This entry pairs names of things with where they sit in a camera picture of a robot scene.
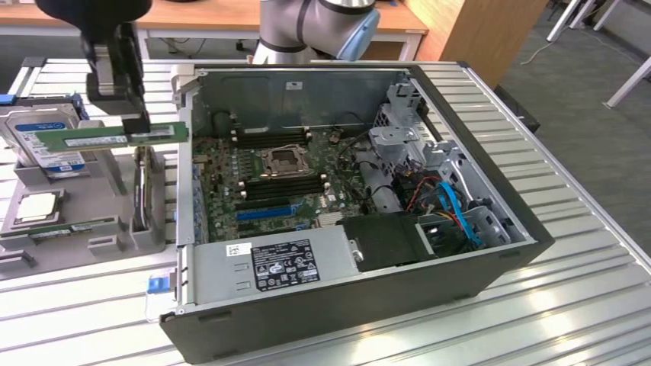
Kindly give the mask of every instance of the slotted metal table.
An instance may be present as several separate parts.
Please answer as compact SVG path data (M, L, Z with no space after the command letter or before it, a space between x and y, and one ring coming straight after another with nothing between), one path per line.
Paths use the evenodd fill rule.
M170 84L174 63L178 60L144 63L154 122L178 119ZM557 243L472 299L212 364L651 364L647 255L474 71L455 63L420 65ZM20 70L12 92L83 92L86 72L83 60L50 59L43 67ZM104 118L94 106L88 112L108 125L120 124L119 117ZM431 119L450 137L436 117ZM159 325L144 317L147 278L176 260L176 146L158 149L167 158L167 250L0 282L0 364L183 364ZM11 151L0 150L3 215L15 185L14 161Z

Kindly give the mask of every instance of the warning label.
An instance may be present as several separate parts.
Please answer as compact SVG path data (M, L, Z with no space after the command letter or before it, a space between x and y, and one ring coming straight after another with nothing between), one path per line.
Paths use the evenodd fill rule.
M320 280L308 239L251 248L251 259L260 291Z

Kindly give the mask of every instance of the motherboard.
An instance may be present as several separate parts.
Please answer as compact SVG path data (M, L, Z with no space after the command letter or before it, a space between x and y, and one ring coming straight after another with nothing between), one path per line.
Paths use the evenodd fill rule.
M330 226L375 212L338 128L195 138L210 242Z

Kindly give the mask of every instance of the blue latch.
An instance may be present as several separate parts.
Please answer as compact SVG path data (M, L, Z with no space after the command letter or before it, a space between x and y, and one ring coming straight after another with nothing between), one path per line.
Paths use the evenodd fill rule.
M0 94L0 105L14 105L15 100L14 94Z
M148 294L163 294L171 290L172 287L170 286L170 276L150 278L147 286Z

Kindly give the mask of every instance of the green ram stick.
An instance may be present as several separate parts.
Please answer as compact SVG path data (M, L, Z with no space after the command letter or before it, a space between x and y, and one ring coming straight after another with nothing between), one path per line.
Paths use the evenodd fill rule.
M124 134L122 127L78 128L36 132L36 137L54 153L115 149L127 146L150 146L184 143L188 132L184 122L154 124L152 132Z

